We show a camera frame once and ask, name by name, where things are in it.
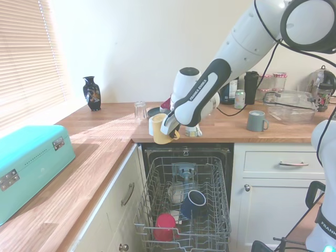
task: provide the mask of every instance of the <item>wooden countertop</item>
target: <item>wooden countertop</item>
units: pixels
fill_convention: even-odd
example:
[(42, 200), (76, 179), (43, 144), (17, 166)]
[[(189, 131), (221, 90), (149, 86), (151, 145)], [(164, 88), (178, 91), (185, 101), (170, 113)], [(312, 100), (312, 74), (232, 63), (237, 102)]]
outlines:
[[(156, 107), (159, 103), (149, 103)], [(226, 113), (237, 112), (230, 106)], [(269, 130), (247, 131), (248, 106), (235, 117), (215, 111), (202, 121), (203, 137), (187, 138), (181, 128), (177, 142), (309, 143), (314, 127), (331, 113), (318, 113), (312, 124), (283, 125), (270, 116)], [(91, 112), (87, 106), (59, 122), (71, 136), (75, 160), (0, 227), (1, 252), (66, 251), (94, 205), (113, 178), (133, 142), (153, 142), (148, 121), (134, 119), (132, 103), (102, 104)]]

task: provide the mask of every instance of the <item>grey mug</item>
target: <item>grey mug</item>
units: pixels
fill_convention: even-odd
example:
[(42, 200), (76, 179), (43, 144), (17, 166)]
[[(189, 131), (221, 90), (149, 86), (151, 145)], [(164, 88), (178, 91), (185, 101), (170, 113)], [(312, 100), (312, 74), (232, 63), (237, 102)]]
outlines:
[(268, 130), (269, 122), (265, 119), (265, 113), (253, 110), (248, 114), (247, 129), (249, 131), (261, 132)]

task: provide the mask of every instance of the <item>white cabinet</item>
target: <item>white cabinet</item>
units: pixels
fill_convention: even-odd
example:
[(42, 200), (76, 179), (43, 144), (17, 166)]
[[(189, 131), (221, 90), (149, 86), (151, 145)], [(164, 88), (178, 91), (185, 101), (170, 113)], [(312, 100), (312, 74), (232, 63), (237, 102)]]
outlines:
[(140, 188), (134, 189), (136, 193), (134, 201), (130, 203), (123, 218), (120, 221), (118, 229), (113, 237), (113, 240), (108, 248), (108, 252), (119, 251), (119, 246), (126, 245), (128, 252), (141, 252), (143, 251), (140, 235), (136, 234), (134, 225), (134, 216), (138, 209), (138, 202), (141, 197)]
[(230, 215), (230, 247), (251, 251), (252, 243), (259, 240), (274, 250), (279, 243), (273, 237), (286, 236), (307, 211), (304, 200), (312, 181), (244, 179), (232, 191), (238, 211)]
[(82, 227), (70, 251), (119, 251), (128, 244), (129, 252), (141, 252), (134, 217), (143, 191), (144, 167), (141, 152), (134, 145)]
[[(324, 183), (323, 169), (315, 159), (308, 144), (235, 144), (231, 252), (250, 252), (255, 240), (271, 249), (278, 246), (273, 237), (286, 236), (307, 211), (310, 183)], [(281, 167), (281, 161), (308, 166)]]

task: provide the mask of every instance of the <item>window blind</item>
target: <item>window blind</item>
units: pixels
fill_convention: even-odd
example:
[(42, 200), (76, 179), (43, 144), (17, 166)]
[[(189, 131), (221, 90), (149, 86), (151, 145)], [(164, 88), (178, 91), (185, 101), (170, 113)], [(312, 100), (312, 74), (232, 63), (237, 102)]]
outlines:
[(47, 0), (0, 0), (0, 131), (70, 97)]

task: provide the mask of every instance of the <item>soda can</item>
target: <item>soda can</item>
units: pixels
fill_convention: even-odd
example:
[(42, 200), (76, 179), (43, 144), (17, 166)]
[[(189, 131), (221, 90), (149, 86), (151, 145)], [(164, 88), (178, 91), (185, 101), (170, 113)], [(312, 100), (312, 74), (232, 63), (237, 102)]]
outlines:
[(245, 106), (245, 91), (238, 89), (235, 97), (235, 109), (242, 109)]

